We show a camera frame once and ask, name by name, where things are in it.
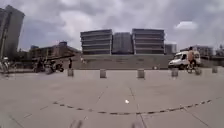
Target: tall building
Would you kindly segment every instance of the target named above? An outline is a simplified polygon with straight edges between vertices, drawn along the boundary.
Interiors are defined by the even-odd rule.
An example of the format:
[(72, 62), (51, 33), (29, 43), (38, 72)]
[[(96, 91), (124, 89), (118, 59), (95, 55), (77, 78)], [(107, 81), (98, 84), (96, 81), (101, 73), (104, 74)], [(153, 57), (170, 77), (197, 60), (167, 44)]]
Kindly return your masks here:
[(111, 29), (81, 32), (83, 54), (111, 54), (112, 36)]
[(133, 29), (135, 54), (164, 54), (164, 30)]
[(17, 52), (24, 13), (8, 5), (0, 9), (0, 55), (12, 59)]
[(112, 54), (134, 54), (131, 34), (128, 32), (113, 35)]
[(112, 30), (81, 32), (84, 55), (93, 54), (164, 54), (164, 30), (133, 29), (115, 33)]

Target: pedestrian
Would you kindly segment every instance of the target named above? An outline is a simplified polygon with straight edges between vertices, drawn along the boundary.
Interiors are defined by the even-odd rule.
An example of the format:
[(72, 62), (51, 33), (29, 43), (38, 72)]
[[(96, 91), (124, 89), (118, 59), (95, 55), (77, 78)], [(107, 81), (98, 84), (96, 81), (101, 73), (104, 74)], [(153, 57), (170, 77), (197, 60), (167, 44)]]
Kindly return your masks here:
[(71, 69), (72, 68), (72, 59), (69, 58), (69, 65), (68, 65), (68, 68)]

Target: sky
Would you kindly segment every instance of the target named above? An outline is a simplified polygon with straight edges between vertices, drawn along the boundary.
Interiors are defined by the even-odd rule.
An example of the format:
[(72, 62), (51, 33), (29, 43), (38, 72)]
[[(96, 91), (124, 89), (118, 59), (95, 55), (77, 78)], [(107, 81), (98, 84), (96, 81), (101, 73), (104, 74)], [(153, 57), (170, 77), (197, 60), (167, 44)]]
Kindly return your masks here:
[(132, 28), (164, 29), (165, 43), (214, 48), (224, 44), (223, 0), (0, 0), (25, 19), (19, 47), (51, 46), (59, 41), (81, 49), (80, 32)]

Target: car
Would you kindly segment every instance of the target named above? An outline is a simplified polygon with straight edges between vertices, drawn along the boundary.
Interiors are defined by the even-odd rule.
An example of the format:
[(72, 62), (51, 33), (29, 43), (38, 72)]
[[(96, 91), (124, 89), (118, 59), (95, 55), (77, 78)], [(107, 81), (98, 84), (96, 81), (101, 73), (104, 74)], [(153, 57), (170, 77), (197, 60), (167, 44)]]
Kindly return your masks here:
[[(194, 51), (194, 57), (195, 57), (197, 66), (200, 66), (201, 65), (200, 53), (198, 51)], [(174, 56), (174, 59), (169, 62), (168, 68), (178, 68), (180, 70), (185, 69), (189, 64), (189, 61), (187, 58), (188, 58), (188, 51), (182, 51), (177, 53)]]

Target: plaza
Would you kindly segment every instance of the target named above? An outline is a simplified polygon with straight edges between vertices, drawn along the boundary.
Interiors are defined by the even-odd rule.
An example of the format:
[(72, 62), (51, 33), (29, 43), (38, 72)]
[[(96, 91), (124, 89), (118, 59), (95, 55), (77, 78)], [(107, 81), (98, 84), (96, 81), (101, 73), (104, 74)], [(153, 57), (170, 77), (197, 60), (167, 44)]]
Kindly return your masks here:
[(0, 76), (2, 128), (223, 128), (224, 69), (75, 70)]

